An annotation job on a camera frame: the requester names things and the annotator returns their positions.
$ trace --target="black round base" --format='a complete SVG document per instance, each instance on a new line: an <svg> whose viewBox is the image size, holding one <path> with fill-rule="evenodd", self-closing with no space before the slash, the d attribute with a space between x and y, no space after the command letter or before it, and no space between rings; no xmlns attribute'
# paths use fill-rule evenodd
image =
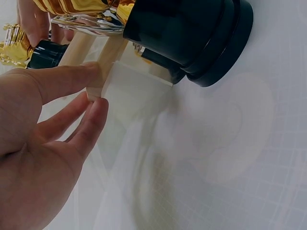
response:
<svg viewBox="0 0 307 230"><path fill-rule="evenodd" d="M208 87L219 81L233 67L248 42L253 26L253 9L245 0L232 1L235 7L233 33L230 34L223 51L205 71L187 74L190 81L201 87ZM204 48L200 56L208 54L206 49ZM204 65L207 64L206 59L202 58L202 61Z"/></svg>

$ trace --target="black trophy base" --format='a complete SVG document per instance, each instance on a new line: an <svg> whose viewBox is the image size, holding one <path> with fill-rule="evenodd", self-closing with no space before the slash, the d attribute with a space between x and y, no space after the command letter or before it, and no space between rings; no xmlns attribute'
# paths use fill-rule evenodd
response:
<svg viewBox="0 0 307 230"><path fill-rule="evenodd" d="M207 87L233 67L252 26L245 0L138 0L123 36L177 63L173 83L185 74Z"/></svg>
<svg viewBox="0 0 307 230"><path fill-rule="evenodd" d="M68 45L60 45L51 41L40 41L35 47L27 69L47 69L59 65Z"/></svg>
<svg viewBox="0 0 307 230"><path fill-rule="evenodd" d="M187 73L190 81L202 87L208 87L217 83L233 67L248 42L253 26L253 9L245 0L233 0L233 3L235 10L235 20L232 25L233 33L229 37L223 51L205 71L196 74ZM203 63L206 62L204 58L206 54L208 53L204 49L199 57Z"/></svg>

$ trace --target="white surface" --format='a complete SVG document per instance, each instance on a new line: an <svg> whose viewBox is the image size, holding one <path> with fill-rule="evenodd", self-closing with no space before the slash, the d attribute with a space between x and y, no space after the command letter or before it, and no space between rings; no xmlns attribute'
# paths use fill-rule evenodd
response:
<svg viewBox="0 0 307 230"><path fill-rule="evenodd" d="M134 116L129 102L111 111L49 229L307 229L307 1L249 2L254 28L231 71L205 89L155 85Z"/></svg>

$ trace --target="black cap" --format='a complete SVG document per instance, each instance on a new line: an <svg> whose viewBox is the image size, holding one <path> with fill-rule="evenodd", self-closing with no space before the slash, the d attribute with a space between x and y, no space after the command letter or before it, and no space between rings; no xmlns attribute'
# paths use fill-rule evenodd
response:
<svg viewBox="0 0 307 230"><path fill-rule="evenodd" d="M51 41L40 41L34 49L28 67L45 69L58 66L67 47L68 45L60 45Z"/></svg>

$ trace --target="trophy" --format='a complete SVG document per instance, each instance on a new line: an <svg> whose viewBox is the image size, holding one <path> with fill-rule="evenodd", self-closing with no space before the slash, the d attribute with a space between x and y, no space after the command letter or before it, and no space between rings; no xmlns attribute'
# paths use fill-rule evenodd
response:
<svg viewBox="0 0 307 230"><path fill-rule="evenodd" d="M109 37L98 59L102 76L88 87L92 99L101 94L128 41L137 55L167 68L173 84L187 76L201 87L211 86L236 63L253 25L253 9L246 0L33 1L55 15L52 23L77 32L59 65L81 64L95 37ZM3 53L6 63L22 63Z"/></svg>

